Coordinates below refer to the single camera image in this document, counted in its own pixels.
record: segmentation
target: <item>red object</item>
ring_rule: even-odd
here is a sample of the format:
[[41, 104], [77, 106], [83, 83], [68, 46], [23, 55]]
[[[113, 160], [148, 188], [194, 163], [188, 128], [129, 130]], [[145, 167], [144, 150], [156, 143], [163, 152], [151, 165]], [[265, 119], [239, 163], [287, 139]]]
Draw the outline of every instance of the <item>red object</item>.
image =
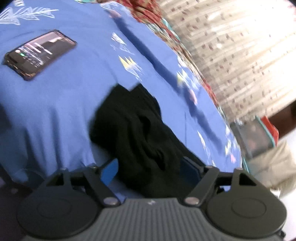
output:
[[270, 134], [273, 136], [274, 142], [277, 146], [277, 143], [279, 141], [279, 131], [277, 130], [277, 128], [273, 124], [270, 123], [269, 119], [266, 116], [262, 117], [261, 121], [266, 126], [266, 128], [269, 130]]

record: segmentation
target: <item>bed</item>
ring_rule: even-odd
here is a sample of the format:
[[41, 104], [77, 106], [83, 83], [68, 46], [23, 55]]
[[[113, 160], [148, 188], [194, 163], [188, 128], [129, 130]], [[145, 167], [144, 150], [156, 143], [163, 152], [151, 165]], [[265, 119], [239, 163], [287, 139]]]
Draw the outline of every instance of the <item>bed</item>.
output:
[[[141, 83], [157, 99], [163, 122], [206, 165], [223, 172], [241, 167], [233, 133], [196, 75], [127, 8], [116, 2], [15, 3], [0, 14], [2, 59], [53, 29], [77, 46], [32, 81], [0, 66], [0, 164], [13, 181], [34, 188], [60, 168], [101, 166], [112, 158], [91, 143], [89, 128], [116, 84], [132, 89]], [[117, 195], [138, 195], [110, 181]]]

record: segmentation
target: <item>black garment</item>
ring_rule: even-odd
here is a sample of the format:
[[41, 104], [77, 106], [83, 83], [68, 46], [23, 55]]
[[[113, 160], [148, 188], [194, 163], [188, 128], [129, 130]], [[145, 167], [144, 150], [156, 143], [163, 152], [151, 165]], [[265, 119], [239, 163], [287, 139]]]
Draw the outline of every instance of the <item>black garment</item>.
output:
[[119, 162], [119, 178], [145, 197], [184, 197], [191, 191], [180, 178], [186, 156], [204, 166], [161, 120], [157, 100], [142, 86], [117, 85], [96, 113], [91, 140]]

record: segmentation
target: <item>metal screw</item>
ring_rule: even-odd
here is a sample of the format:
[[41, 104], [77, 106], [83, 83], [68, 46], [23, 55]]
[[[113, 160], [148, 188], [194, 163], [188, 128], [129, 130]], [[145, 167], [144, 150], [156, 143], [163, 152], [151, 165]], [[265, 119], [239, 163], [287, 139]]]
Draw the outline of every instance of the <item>metal screw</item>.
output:
[[197, 205], [200, 203], [200, 200], [196, 197], [187, 197], [185, 198], [185, 203], [188, 205]]
[[104, 199], [104, 204], [109, 205], [109, 206], [114, 206], [118, 203], [119, 203], [118, 199], [114, 198], [114, 197], [106, 197]]

